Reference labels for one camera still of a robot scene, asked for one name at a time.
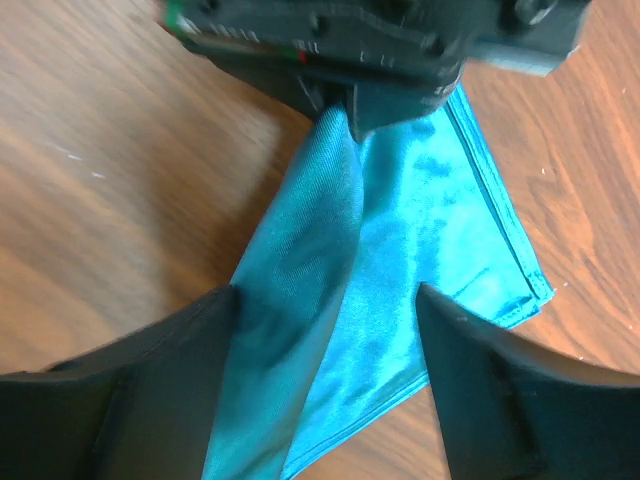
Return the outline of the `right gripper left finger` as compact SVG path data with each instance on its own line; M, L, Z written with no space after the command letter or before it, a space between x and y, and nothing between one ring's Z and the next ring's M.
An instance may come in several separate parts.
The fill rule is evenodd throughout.
M230 287L39 372L1 378L5 479L198 479L237 320Z

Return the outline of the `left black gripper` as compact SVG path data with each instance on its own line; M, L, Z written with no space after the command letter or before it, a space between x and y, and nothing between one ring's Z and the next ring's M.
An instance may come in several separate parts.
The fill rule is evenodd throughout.
M549 74L576 50L587 12L584 1L161 1L157 21L312 120L330 105L325 84L355 84L345 103L361 142L439 109L470 61ZM433 88L389 85L402 83Z

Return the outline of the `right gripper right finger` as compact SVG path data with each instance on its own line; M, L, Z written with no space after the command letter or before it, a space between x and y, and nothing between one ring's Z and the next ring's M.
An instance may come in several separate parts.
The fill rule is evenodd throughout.
M416 313L452 478L638 478L638 376L545 348L427 284Z

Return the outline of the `teal cloth napkin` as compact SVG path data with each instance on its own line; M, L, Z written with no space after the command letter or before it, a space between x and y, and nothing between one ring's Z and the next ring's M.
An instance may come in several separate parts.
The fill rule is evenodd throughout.
M204 477L291 479L423 388L424 282L504 328L553 295L462 89L363 142L326 110L231 280Z

